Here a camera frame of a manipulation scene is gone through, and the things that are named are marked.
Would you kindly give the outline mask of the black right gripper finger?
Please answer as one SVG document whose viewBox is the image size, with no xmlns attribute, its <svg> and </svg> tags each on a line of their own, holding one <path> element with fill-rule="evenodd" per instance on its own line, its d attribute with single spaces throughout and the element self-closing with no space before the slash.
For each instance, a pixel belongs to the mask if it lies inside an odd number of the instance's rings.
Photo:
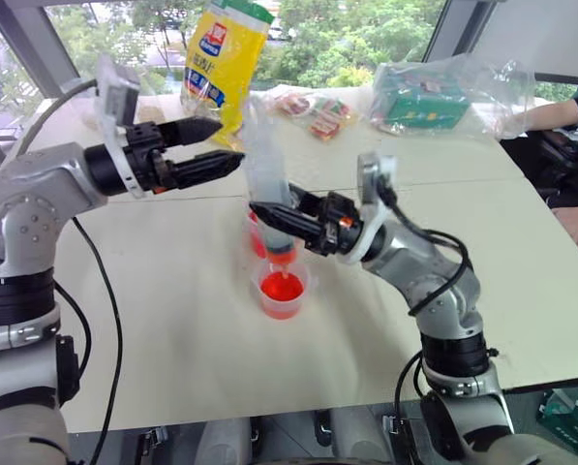
<svg viewBox="0 0 578 465">
<path fill-rule="evenodd" d="M 249 206 L 268 227 L 304 240 L 319 236 L 319 222 L 281 203 L 251 201 Z"/>
<path fill-rule="evenodd" d="M 295 184 L 289 184 L 292 207 L 307 216 L 321 216 L 324 198 L 319 197 Z"/>
</svg>

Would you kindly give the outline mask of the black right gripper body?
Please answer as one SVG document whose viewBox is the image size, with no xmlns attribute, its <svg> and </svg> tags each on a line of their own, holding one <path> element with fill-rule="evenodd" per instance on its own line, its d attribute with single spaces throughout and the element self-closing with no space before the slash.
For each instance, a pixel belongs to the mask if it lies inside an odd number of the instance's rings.
<svg viewBox="0 0 578 465">
<path fill-rule="evenodd" d="M 319 222 L 322 232 L 316 239 L 304 240 L 305 248 L 321 256 L 347 254 L 359 238 L 363 222 L 353 200 L 336 192 L 324 198 L 321 216 L 309 216 Z"/>
</svg>

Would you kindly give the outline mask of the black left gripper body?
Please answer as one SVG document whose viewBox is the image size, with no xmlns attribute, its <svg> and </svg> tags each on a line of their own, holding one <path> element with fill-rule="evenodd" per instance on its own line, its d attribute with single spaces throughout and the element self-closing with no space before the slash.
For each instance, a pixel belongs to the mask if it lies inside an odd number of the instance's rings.
<svg viewBox="0 0 578 465">
<path fill-rule="evenodd" d="M 164 158 L 168 148 L 180 144 L 176 122 L 138 123 L 126 128 L 125 139 L 123 152 L 130 172 L 123 181 L 131 194 L 160 194 L 177 188 L 174 163 Z"/>
</svg>

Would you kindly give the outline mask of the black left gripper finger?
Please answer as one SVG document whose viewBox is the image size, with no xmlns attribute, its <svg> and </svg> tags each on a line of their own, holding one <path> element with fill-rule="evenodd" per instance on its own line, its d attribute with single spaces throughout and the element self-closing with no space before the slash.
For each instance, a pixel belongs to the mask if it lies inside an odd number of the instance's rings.
<svg viewBox="0 0 578 465">
<path fill-rule="evenodd" d="M 219 121 L 206 117 L 187 117 L 158 126 L 165 147 L 202 142 L 223 128 Z"/>
<path fill-rule="evenodd" d="M 183 190 L 230 175 L 240 167 L 244 159 L 243 152 L 214 150 L 173 164 L 170 175 L 176 188 Z"/>
</svg>

